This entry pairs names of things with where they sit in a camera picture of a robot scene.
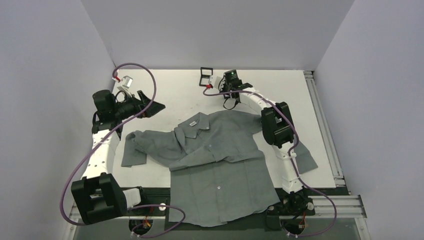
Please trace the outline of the grey button-up shirt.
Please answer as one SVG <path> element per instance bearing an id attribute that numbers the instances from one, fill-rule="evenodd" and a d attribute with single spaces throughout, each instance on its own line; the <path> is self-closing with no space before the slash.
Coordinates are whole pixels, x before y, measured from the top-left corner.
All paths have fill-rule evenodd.
<path id="1" fill-rule="evenodd" d="M 257 114 L 199 112 L 170 132 L 129 133 L 121 165 L 143 165 L 153 158 L 170 171 L 169 220 L 220 226 L 280 201 L 253 138 L 261 130 Z"/>

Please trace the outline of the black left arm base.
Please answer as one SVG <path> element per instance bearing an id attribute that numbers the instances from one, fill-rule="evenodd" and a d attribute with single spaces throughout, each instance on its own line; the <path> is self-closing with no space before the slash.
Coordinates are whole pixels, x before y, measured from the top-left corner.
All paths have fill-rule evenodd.
<path id="1" fill-rule="evenodd" d="M 125 217 L 128 217 L 128 228 L 131 238 L 141 239 L 149 235 L 153 227 L 156 227 L 155 221 L 169 219 L 169 209 L 166 205 L 171 203 L 171 191 L 164 187 L 138 187 L 140 193 L 140 203 L 130 205 Z"/>

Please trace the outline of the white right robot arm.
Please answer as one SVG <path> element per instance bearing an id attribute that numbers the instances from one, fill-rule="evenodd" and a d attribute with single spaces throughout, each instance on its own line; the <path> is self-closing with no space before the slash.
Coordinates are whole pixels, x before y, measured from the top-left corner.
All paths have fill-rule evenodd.
<path id="1" fill-rule="evenodd" d="M 208 83 L 227 99 L 235 99 L 237 103 L 250 107 L 260 115 L 262 135 L 266 143 L 272 146 L 277 158 L 283 190 L 287 193 L 301 190 L 303 184 L 299 180 L 294 151 L 299 141 L 288 104 L 270 100 L 251 84 L 243 83 L 236 70 L 227 71 L 222 77 L 212 75 Z"/>

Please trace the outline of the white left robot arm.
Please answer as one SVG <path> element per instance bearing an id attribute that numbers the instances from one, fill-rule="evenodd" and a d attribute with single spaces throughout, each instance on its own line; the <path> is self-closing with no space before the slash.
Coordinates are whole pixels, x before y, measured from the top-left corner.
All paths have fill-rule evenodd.
<path id="1" fill-rule="evenodd" d="M 94 152 L 81 179 L 71 184 L 72 196 L 85 225 L 122 217 L 128 209 L 136 215 L 149 210 L 149 201 L 143 197 L 141 187 L 123 189 L 111 173 L 122 138 L 122 122 L 133 116 L 153 117 L 166 107 L 141 90 L 137 94 L 138 97 L 126 94 L 123 101 L 117 101 L 110 90 L 100 90 L 92 96 L 96 107 L 91 129 Z"/>

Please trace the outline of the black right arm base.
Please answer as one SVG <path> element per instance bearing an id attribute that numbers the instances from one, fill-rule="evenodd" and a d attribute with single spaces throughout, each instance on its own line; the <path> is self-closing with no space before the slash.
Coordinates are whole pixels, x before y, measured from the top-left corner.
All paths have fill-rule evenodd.
<path id="1" fill-rule="evenodd" d="M 281 201 L 269 206 L 265 211 L 264 229 L 266 231 L 285 230 L 300 235 L 307 227 L 306 216 L 314 215 L 313 200 L 304 192 L 291 192 Z"/>

